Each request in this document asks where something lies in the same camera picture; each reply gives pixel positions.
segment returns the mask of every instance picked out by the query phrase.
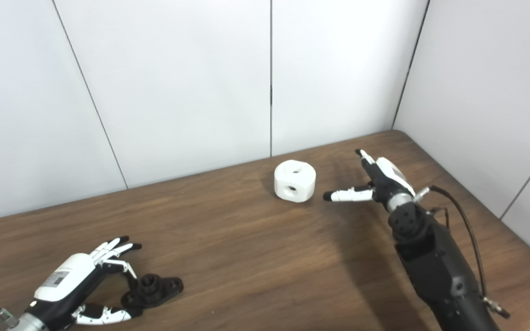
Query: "white block with holes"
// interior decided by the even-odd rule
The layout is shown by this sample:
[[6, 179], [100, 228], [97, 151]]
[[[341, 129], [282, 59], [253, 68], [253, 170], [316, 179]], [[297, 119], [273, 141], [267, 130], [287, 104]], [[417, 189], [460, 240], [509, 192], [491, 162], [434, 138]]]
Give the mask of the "white block with holes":
[[275, 194], [292, 202], [307, 201], [314, 194], [316, 171], [306, 162], [287, 160], [275, 168]]

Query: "robotic finger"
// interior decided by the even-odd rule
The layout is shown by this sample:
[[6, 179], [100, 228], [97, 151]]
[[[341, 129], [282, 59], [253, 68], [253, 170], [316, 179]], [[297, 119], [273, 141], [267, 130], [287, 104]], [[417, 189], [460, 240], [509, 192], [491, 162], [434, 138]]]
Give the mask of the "robotic finger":
[[75, 311], [73, 317], [79, 325], [104, 325], [124, 322], [142, 314], [142, 308], [110, 308], [86, 303]]
[[355, 186], [347, 190], [328, 191], [322, 195], [325, 201], [371, 201], [374, 189], [369, 185]]

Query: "black fingertip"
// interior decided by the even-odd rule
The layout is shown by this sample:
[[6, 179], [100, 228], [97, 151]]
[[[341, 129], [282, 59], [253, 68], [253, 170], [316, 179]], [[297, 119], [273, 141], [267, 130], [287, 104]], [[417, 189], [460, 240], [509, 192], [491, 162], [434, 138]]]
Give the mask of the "black fingertip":
[[128, 313], [128, 315], [130, 315], [130, 318], [137, 318], [139, 316], [142, 316], [143, 314], [143, 309], [139, 307], [126, 308], [125, 310]]
[[123, 235], [122, 237], [119, 237], [119, 238], [120, 238], [120, 242], [118, 243], [118, 245], [126, 243], [127, 241], [130, 240], [130, 237], [128, 237], [128, 235]]
[[334, 191], [324, 192], [324, 194], [322, 194], [322, 199], [324, 199], [324, 201], [333, 201], [332, 199], [333, 193]]

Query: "white robotic hand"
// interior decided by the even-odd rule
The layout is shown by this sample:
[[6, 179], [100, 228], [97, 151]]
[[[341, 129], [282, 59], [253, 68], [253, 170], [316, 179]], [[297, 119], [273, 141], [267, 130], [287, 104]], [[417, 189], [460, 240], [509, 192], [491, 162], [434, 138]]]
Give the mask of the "white robotic hand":
[[363, 149], [355, 151], [361, 157], [363, 169], [368, 173], [371, 182], [366, 186], [352, 187], [347, 190], [329, 191], [324, 193], [326, 201], [371, 201], [376, 200], [388, 204], [395, 194], [402, 197], [414, 197], [414, 189], [404, 175], [390, 160], [379, 157], [374, 160]]
[[117, 258], [142, 248], [128, 243], [128, 236], [106, 241], [90, 254], [69, 257], [35, 292], [34, 301], [9, 331], [57, 331], [72, 324], [104, 325], [130, 320], [142, 308], [109, 308], [85, 304], [86, 298], [111, 273], [123, 273], [132, 290], [137, 277], [130, 264]]

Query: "hole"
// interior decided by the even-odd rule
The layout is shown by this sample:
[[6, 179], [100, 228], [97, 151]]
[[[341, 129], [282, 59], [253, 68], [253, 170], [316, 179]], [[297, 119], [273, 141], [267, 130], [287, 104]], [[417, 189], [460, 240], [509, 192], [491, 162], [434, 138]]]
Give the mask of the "hole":
[[292, 174], [297, 174], [298, 172], [301, 172], [302, 171], [302, 168], [301, 168], [301, 165], [300, 164], [286, 164], [286, 166], [284, 167], [284, 169], [286, 170], [286, 172], [289, 174], [289, 173], [292, 173]]
[[150, 285], [153, 285], [154, 284], [154, 277], [143, 277], [143, 279], [141, 280], [141, 283], [143, 286], [150, 286]]
[[293, 186], [286, 186], [284, 191], [286, 191], [286, 195], [290, 195], [292, 197], [298, 194], [297, 188]]

